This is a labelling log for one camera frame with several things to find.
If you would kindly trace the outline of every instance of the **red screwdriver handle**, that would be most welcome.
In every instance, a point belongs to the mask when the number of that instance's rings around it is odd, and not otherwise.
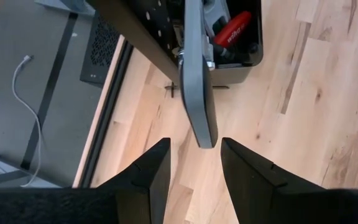
[[[228,48],[237,42],[239,36],[251,21],[251,13],[244,11],[238,14],[234,19],[230,20],[222,31],[218,33],[214,41],[224,48]]]

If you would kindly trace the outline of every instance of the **desk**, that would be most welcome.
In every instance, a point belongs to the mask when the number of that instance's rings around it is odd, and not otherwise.
[[[244,83],[214,92],[219,138],[323,187],[358,187],[358,2],[265,0],[262,12],[263,62]],[[134,50],[91,186],[170,137],[165,223],[237,223],[220,142],[197,148],[179,94],[170,98],[164,89],[169,84]]]

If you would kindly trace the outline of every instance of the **black floor trim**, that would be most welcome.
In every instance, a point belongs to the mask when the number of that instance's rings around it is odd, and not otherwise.
[[[42,101],[38,110],[38,117],[40,120],[41,128],[44,125],[45,118],[47,117],[47,112],[49,109],[50,102],[52,100],[53,91],[56,87],[56,82],[59,78],[60,70],[62,69],[63,61],[66,56],[68,44],[70,43],[71,35],[73,33],[74,25],[77,20],[78,14],[70,13],[66,23],[65,30],[63,31],[62,39],[59,43],[59,48],[53,62],[52,70],[50,71],[49,79],[47,82],[47,87],[44,91]],[[21,168],[29,170],[31,166],[31,161],[34,157],[35,150],[38,143],[38,128],[37,123],[35,122],[32,128],[29,142],[27,143],[27,149],[22,160]]]
[[[87,188],[91,186],[94,170],[98,163],[99,155],[103,146],[104,137],[108,129],[112,112],[116,105],[122,81],[127,70],[129,59],[131,58],[133,46],[126,40],[123,43],[117,67],[114,72],[103,108],[98,119],[96,131],[92,139],[91,147],[89,149],[88,157],[84,165],[83,173],[81,175],[80,184],[78,187]]]

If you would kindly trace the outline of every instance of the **white cable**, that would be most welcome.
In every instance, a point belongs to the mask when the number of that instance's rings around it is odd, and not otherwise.
[[[23,59],[23,61],[17,66],[15,73],[13,74],[13,79],[12,79],[12,92],[13,95],[15,96],[15,98],[17,100],[19,100],[19,102],[21,102],[27,109],[29,109],[29,111],[34,115],[35,117],[35,121],[37,122],[37,127],[38,127],[38,166],[37,169],[35,170],[34,175],[32,176],[32,178],[29,180],[28,183],[26,183],[25,185],[21,185],[21,187],[28,187],[33,181],[34,179],[37,177],[38,172],[41,168],[41,141],[42,141],[42,132],[41,132],[41,124],[40,124],[40,120],[38,119],[38,115],[37,113],[24,101],[22,100],[16,93],[16,78],[17,75],[19,74],[19,72],[23,69],[24,65],[26,65],[27,63],[29,63],[31,60],[33,59],[33,56],[28,56],[26,55]]]

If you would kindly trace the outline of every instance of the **perforated metal panel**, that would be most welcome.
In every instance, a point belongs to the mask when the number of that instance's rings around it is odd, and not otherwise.
[[[98,13],[93,18],[80,80],[102,85],[106,79],[119,33]]]

